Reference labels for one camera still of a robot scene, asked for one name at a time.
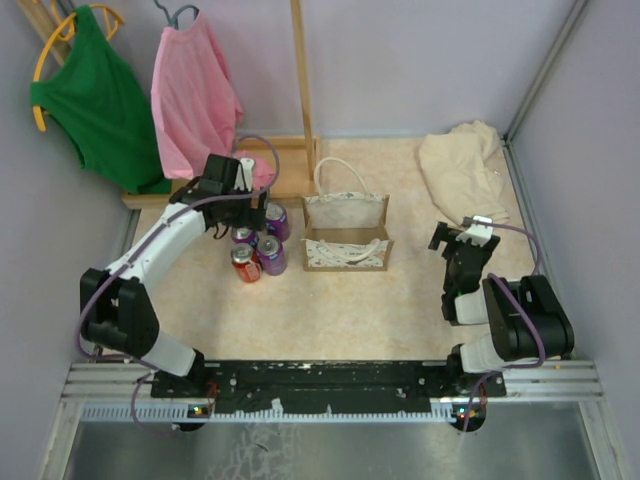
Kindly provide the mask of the purple soda can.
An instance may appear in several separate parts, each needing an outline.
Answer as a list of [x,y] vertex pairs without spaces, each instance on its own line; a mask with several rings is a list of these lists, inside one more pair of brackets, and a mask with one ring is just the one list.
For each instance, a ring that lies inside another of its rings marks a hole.
[[269,202],[265,213],[266,229],[269,235],[285,242],[291,235],[287,210],[281,204]]

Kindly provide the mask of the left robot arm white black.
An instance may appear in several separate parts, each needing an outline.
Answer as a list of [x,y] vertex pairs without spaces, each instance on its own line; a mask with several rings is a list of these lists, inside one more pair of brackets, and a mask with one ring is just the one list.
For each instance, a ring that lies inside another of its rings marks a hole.
[[173,193],[129,251],[104,270],[88,269],[80,280],[78,338],[173,375],[186,396],[201,394],[208,384],[201,354],[162,331],[150,293],[208,230],[264,227],[270,188],[256,187],[255,171],[252,158],[210,155],[203,174]]

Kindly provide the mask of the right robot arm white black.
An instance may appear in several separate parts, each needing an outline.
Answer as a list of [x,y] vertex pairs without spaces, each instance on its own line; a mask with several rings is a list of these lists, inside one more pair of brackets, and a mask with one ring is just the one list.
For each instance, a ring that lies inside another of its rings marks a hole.
[[484,268],[500,243],[490,219],[463,219],[463,227],[437,224],[428,248],[443,247],[441,311],[453,326],[486,325],[489,333],[452,348],[446,360],[447,384],[470,395],[482,376],[510,368],[537,368],[549,358],[571,355],[575,333],[549,280],[533,273],[508,280]]

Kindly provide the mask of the red can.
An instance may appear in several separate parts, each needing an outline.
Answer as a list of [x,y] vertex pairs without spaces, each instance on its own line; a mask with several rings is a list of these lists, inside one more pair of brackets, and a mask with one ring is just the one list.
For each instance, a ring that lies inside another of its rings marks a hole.
[[253,283],[261,278],[262,268],[251,245],[237,243],[231,249],[230,255],[231,264],[242,281]]

